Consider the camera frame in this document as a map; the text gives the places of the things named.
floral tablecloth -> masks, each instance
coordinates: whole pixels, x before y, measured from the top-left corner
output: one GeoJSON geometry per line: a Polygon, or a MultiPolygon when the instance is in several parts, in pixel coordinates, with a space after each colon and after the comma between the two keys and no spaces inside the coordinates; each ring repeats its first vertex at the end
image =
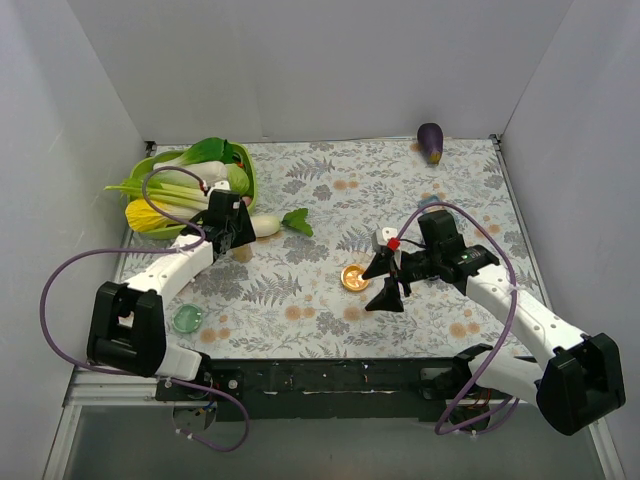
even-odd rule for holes
{"type": "MultiPolygon", "coordinates": [[[[451,356],[495,342],[503,325],[443,282],[412,285],[404,313],[364,311],[382,279],[361,293],[340,283],[346,265],[371,260],[373,230],[399,228],[432,194],[478,219],[511,256],[519,282],[541,297],[491,141],[448,140],[437,167],[428,166],[410,140],[250,144],[248,150],[258,176],[255,214],[282,217],[308,207],[315,234],[284,230],[252,244],[252,258],[227,254],[205,270],[165,307],[170,341],[214,358],[451,356]],[[204,312],[193,334],[171,324],[185,303],[204,312]]],[[[488,244],[456,219],[468,244],[488,244]]],[[[417,224],[406,238],[420,240],[417,224]]],[[[131,238],[132,246],[165,243],[131,238]]],[[[128,255],[119,280],[152,261],[151,255],[128,255]]],[[[527,353],[513,337],[506,348],[527,353]]]]}

purple eggplant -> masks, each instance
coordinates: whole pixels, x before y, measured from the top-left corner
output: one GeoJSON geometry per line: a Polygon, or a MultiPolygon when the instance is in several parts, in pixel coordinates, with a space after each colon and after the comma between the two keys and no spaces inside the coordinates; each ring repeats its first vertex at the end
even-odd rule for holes
{"type": "Polygon", "coordinates": [[[444,134],[437,123],[425,123],[418,129],[418,143],[429,163],[434,165],[440,163],[443,142],[444,134]]]}

cable connector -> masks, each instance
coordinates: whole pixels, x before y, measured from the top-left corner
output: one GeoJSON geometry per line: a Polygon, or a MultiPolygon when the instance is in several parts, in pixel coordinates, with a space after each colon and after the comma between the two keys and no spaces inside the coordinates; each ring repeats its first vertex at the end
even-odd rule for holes
{"type": "Polygon", "coordinates": [[[516,291],[519,291],[519,290],[526,291],[527,288],[524,285],[519,285],[519,284],[518,285],[513,285],[513,284],[510,283],[509,285],[507,285],[507,295],[511,295],[511,293],[513,293],[514,290],[516,290],[516,291]]]}
{"type": "Polygon", "coordinates": [[[396,237],[393,237],[391,240],[387,242],[387,247],[389,247],[393,252],[395,252],[400,247],[400,240],[396,237]]]}

green leaf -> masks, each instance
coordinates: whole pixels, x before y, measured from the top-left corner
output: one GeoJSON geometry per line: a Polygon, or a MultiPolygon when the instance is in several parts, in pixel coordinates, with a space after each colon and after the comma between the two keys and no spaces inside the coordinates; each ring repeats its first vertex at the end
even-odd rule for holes
{"type": "Polygon", "coordinates": [[[217,137],[205,138],[194,144],[180,157],[181,165],[193,165],[194,163],[221,161],[233,162],[233,148],[226,140],[217,137]]]}
{"type": "Polygon", "coordinates": [[[287,213],[282,219],[282,224],[285,227],[289,227],[293,230],[298,230],[304,233],[308,237],[313,236],[313,229],[311,225],[307,223],[307,215],[309,214],[308,208],[298,208],[293,212],[287,213]]]}

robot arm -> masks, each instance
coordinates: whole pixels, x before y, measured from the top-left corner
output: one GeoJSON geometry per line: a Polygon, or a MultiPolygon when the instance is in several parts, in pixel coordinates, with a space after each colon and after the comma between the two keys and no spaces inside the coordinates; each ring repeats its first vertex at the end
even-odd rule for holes
{"type": "MultiPolygon", "coordinates": [[[[467,247],[448,212],[427,213],[418,223],[427,248],[416,253],[387,246],[396,234],[394,229],[384,228],[374,234],[376,255],[363,278],[385,273],[389,276],[382,291],[365,308],[403,311],[400,285],[408,296],[410,283],[439,278],[505,322],[513,287],[498,259],[482,246],[467,247]]],[[[518,292],[511,333],[537,363],[499,352],[477,385],[537,405],[546,420],[565,435],[625,403],[618,347],[607,335],[585,334],[525,291],[518,292]]],[[[458,371],[454,377],[461,385],[478,370],[491,348],[479,345],[456,357],[458,371]]]]}
{"type": "Polygon", "coordinates": [[[164,305],[229,249],[256,239],[244,202],[228,191],[227,182],[216,184],[208,196],[209,208],[192,219],[202,221],[205,242],[180,251],[200,238],[185,227],[173,244],[176,253],[121,284],[106,282],[98,289],[87,343],[90,360],[143,377],[193,380],[202,373],[205,355],[167,343],[164,305]]]}

